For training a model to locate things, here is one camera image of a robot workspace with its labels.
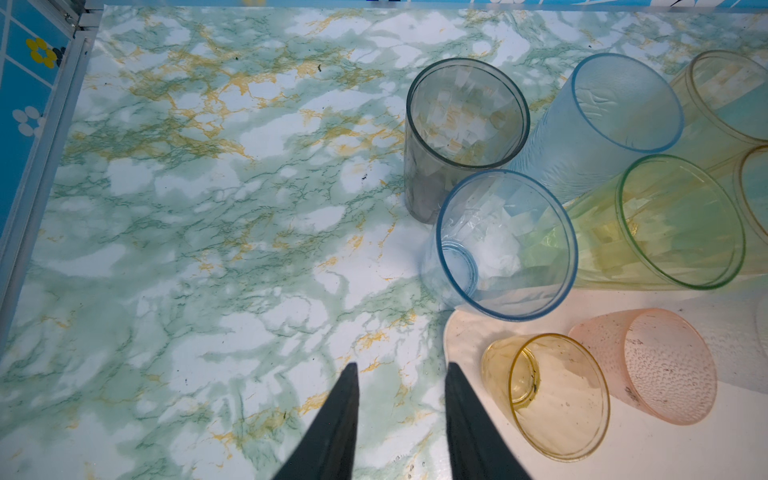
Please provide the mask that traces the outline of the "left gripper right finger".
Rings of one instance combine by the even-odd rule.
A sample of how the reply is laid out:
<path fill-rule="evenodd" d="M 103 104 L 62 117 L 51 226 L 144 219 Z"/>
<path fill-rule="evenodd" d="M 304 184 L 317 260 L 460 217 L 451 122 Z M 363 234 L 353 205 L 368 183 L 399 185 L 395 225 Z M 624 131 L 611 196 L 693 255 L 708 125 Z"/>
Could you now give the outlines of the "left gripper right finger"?
<path fill-rule="evenodd" d="M 447 368 L 445 401 L 453 479 L 530 479 L 454 362 Z"/>

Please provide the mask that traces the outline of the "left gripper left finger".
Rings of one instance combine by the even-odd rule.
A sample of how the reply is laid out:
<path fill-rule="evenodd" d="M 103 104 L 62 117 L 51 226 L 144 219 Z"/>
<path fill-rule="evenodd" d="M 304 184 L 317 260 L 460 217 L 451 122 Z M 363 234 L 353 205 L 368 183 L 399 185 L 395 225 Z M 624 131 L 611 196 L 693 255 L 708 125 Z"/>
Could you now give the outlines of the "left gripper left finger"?
<path fill-rule="evenodd" d="M 358 368 L 351 362 L 274 479 L 351 479 L 358 413 Z"/>

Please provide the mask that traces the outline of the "short yellow cup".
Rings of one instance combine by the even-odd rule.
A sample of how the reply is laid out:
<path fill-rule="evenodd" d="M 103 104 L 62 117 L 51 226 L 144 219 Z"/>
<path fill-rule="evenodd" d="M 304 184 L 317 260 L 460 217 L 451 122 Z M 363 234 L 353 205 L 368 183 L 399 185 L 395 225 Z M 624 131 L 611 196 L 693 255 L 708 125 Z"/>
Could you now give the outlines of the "short yellow cup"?
<path fill-rule="evenodd" d="M 576 340 L 557 333 L 496 340 L 483 353 L 481 377 L 498 408 L 541 454 L 578 461 L 604 440 L 609 389 L 595 358 Z"/>

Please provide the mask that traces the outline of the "short pink textured cup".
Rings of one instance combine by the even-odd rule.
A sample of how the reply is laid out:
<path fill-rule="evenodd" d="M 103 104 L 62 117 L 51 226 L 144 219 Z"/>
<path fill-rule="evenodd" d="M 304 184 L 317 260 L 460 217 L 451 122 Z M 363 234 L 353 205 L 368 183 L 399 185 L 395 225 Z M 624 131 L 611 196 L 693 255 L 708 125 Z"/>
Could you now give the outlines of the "short pink textured cup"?
<path fill-rule="evenodd" d="M 572 327 L 569 336 L 597 361 L 610 394 L 640 411 L 692 425 L 715 404 L 713 356 L 698 331 L 672 311 L 612 312 Z"/>

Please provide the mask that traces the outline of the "short clear frosted cup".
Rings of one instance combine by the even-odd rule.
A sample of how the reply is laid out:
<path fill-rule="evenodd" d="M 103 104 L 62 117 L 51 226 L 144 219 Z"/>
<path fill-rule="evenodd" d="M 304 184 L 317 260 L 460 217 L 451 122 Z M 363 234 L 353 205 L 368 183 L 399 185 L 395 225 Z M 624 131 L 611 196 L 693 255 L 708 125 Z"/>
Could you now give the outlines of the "short clear frosted cup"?
<path fill-rule="evenodd" d="M 767 293 L 746 290 L 707 295 L 675 308 L 699 332 L 720 381 L 767 392 Z"/>

